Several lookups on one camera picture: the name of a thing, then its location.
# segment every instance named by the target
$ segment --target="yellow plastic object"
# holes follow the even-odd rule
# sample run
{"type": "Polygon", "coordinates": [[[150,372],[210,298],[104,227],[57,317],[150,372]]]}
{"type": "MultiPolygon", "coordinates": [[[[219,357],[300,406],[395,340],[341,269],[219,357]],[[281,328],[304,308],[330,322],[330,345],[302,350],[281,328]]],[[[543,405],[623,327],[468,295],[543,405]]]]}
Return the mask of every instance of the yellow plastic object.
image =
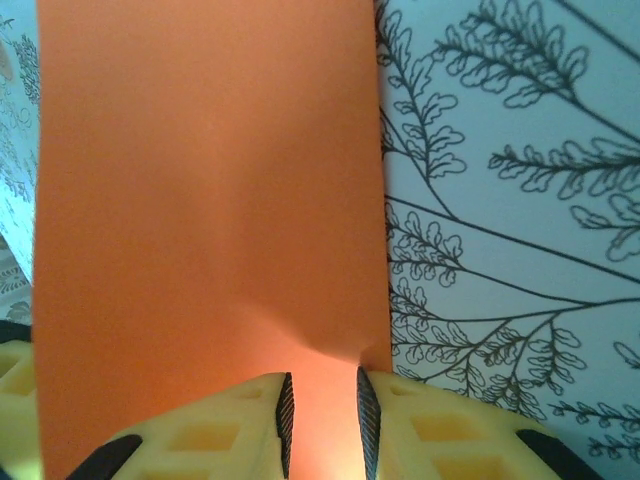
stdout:
{"type": "Polygon", "coordinates": [[[120,432],[112,440],[143,441],[113,480],[284,479],[276,411],[293,414],[291,391],[282,403],[286,382],[262,375],[120,432]]]}
{"type": "Polygon", "coordinates": [[[36,382],[29,342],[0,344],[0,467],[13,480],[38,480],[36,382]]]}
{"type": "Polygon", "coordinates": [[[378,480],[558,480],[515,435],[539,423],[393,374],[367,373],[380,405],[378,480]]]}

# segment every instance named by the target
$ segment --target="orange sheet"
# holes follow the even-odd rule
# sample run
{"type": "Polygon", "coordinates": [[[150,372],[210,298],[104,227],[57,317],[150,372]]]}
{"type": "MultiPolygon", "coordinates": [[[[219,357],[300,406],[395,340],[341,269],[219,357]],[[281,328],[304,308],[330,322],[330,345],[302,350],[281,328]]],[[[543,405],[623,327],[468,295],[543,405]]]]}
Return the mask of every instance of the orange sheet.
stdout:
{"type": "Polygon", "coordinates": [[[47,478],[290,370],[292,479],[364,478],[389,370],[370,0],[39,3],[35,351],[47,478]]]}

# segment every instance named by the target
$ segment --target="yellow foam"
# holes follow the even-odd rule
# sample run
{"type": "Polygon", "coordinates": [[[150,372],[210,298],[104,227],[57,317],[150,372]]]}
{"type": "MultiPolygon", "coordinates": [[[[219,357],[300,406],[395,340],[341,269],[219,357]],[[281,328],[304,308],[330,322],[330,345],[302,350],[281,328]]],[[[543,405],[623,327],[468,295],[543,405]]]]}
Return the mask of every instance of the yellow foam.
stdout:
{"type": "Polygon", "coordinates": [[[0,344],[0,466],[14,480],[42,478],[33,349],[20,340],[0,344]]]}
{"type": "Polygon", "coordinates": [[[113,479],[284,479],[275,419],[284,380],[262,375],[120,432],[113,439],[143,442],[113,479]]]}
{"type": "Polygon", "coordinates": [[[378,480],[559,480],[515,435],[539,423],[413,380],[369,372],[381,409],[378,480]]]}

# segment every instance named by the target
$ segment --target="orange paper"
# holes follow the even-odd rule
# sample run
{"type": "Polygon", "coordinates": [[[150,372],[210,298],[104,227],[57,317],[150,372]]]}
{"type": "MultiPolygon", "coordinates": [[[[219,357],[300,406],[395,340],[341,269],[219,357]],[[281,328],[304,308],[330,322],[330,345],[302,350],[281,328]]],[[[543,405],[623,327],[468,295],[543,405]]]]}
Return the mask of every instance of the orange paper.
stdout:
{"type": "Polygon", "coordinates": [[[364,478],[389,370],[370,0],[39,4],[35,352],[47,478],[292,371],[292,479],[364,478]]]}

